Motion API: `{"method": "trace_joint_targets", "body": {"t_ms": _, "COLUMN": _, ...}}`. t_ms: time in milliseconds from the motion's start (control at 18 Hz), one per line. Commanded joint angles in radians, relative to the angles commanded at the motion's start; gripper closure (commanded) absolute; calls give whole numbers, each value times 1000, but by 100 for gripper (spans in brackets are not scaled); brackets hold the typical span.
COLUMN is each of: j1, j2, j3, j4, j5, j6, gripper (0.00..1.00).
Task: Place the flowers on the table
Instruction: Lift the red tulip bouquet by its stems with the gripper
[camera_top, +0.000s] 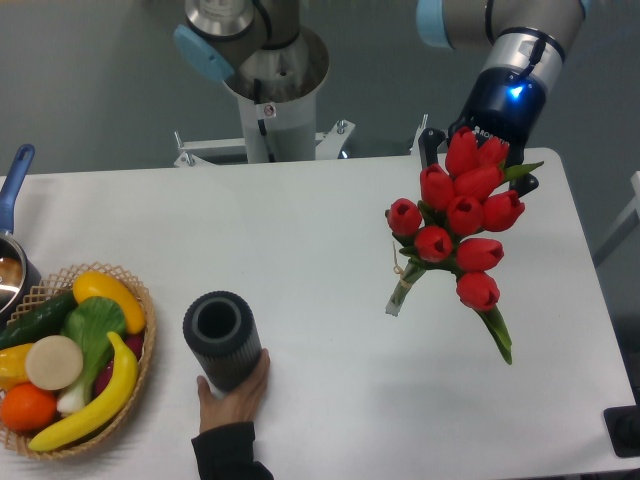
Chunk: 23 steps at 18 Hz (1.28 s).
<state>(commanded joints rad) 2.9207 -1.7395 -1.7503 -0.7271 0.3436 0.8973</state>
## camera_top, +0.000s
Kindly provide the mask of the black sleeved forearm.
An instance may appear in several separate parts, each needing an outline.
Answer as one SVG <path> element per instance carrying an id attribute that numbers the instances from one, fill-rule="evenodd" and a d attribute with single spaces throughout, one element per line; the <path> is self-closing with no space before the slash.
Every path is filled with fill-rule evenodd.
<path id="1" fill-rule="evenodd" d="M 254 459 L 253 422 L 216 427 L 191 440 L 199 477 L 204 480 L 273 479 L 271 471 Z"/>

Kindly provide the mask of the person's hand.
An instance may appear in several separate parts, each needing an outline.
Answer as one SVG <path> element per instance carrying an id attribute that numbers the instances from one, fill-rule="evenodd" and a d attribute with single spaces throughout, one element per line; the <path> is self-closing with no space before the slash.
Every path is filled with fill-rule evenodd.
<path id="1" fill-rule="evenodd" d="M 199 433 L 226 425 L 253 422 L 267 391 L 269 372 L 269 351 L 263 349 L 251 374 L 222 399 L 213 395 L 204 376 L 198 376 Z"/>

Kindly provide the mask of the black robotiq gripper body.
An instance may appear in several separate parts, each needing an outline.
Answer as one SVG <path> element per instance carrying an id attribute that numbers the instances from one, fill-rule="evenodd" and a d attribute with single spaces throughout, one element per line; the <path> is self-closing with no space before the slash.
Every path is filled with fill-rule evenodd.
<path id="1" fill-rule="evenodd" d="M 545 89 L 530 77 L 506 67 L 484 70 L 477 78 L 448 137 L 463 127 L 509 144 L 506 165 L 520 165 L 530 133 L 546 103 Z"/>

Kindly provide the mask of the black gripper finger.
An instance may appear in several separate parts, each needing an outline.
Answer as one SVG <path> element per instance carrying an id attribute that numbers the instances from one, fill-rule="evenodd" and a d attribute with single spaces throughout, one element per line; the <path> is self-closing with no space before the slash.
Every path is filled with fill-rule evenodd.
<path id="1" fill-rule="evenodd" d="M 533 192 L 539 187 L 539 180 L 531 173 L 509 176 L 509 189 L 514 190 L 520 198 Z"/>
<path id="2" fill-rule="evenodd" d="M 442 130 L 426 128 L 422 131 L 418 137 L 418 149 L 423 170 L 439 163 L 438 148 L 445 140 L 446 133 Z"/>

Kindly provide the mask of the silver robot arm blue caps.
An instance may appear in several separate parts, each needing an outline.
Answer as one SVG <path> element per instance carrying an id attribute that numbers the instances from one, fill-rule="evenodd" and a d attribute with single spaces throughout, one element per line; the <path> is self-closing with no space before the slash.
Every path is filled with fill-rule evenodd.
<path id="1" fill-rule="evenodd" d="M 439 48 L 490 51 L 458 118 L 446 130 L 420 128 L 424 165 L 462 128 L 506 143 L 508 183 L 538 186 L 524 164 L 530 133 L 588 13 L 586 1 L 421 1 L 416 26 Z M 316 134 L 316 95 L 329 70 L 321 38 L 300 22 L 296 1 L 189 1 L 174 43 L 185 61 L 237 99 L 252 163 L 336 158 L 351 131 Z"/>

